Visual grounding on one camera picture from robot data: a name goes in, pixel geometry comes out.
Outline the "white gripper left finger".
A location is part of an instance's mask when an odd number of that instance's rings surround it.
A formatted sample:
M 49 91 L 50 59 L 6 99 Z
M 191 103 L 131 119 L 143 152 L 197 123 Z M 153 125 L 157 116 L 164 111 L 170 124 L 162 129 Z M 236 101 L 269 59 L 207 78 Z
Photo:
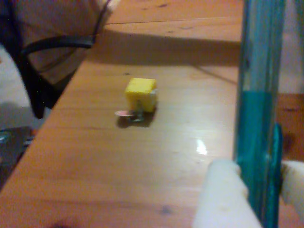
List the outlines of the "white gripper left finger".
M 193 228 L 260 228 L 248 200 L 240 167 L 229 159 L 216 159 L 206 172 Z

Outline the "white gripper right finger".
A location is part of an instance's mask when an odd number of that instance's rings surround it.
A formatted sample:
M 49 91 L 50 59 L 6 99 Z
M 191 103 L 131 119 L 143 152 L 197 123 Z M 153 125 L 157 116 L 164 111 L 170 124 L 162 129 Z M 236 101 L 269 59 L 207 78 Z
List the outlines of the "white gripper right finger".
M 304 163 L 282 162 L 281 195 L 286 204 L 292 205 L 298 214 L 304 213 Z

